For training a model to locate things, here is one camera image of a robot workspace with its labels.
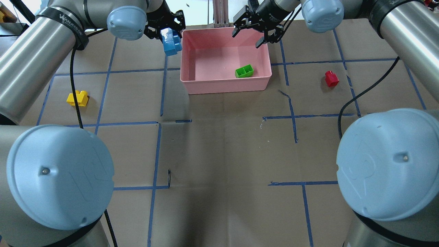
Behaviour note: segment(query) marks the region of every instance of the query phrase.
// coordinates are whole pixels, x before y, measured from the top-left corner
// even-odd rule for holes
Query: black pole
[[[35,21],[35,15],[27,8],[21,0],[9,0],[12,5],[32,24]]]

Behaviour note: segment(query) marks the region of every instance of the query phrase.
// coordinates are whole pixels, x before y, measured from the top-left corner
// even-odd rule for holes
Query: pink bin
[[[233,27],[186,30],[180,80],[189,94],[210,94],[265,90],[271,77],[268,46],[256,49],[262,37],[252,29],[232,38]],[[252,77],[236,78],[235,70],[251,64]]]

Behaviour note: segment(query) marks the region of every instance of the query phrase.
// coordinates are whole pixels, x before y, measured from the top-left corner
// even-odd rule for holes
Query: screw
[[[47,174],[50,173],[50,169],[49,169],[49,168],[44,168],[44,169],[41,171],[41,173],[42,173],[43,175],[47,175]]]

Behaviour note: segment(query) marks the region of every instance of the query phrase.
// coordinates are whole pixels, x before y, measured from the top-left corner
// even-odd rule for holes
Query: yellow block
[[[79,92],[78,90],[76,90],[76,98],[78,99],[79,106],[87,106],[88,99],[89,99],[87,91],[80,91]],[[72,106],[75,106],[75,100],[73,99],[73,93],[68,95],[67,103],[69,103]]]

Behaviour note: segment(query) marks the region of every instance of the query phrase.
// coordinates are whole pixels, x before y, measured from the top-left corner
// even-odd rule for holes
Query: yellow object
[[[88,99],[88,93],[87,91],[78,91],[76,90],[76,98],[78,99],[78,105],[79,106],[87,106]],[[67,103],[69,103],[72,106],[75,106],[75,100],[73,99],[73,93],[69,94],[67,97]]]

